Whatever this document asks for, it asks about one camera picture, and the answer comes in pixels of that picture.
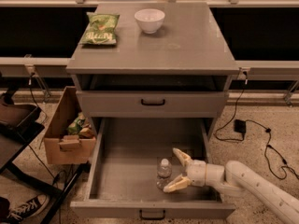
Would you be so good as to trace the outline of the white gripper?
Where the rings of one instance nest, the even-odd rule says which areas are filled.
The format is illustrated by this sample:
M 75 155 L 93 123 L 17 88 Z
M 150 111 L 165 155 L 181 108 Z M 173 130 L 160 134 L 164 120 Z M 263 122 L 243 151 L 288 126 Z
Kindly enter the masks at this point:
M 204 161 L 192 161 L 192 158 L 182 150 L 173 148 L 173 153 L 186 168 L 187 176 L 178 175 L 164 188 L 165 193 L 186 189 L 190 184 L 196 187 L 210 186 L 216 187 L 224 181 L 224 167 L 206 163 Z

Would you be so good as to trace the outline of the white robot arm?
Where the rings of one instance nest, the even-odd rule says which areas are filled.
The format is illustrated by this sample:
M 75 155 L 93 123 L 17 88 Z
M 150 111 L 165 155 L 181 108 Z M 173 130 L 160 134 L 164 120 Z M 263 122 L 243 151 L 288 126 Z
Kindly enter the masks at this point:
M 186 189 L 188 186 L 212 187 L 218 193 L 242 197 L 250 192 L 271 210 L 284 224 L 299 224 L 299 200 L 267 181 L 240 161 L 225 165 L 193 160 L 178 148 L 173 149 L 184 173 L 164 187 L 165 193 Z

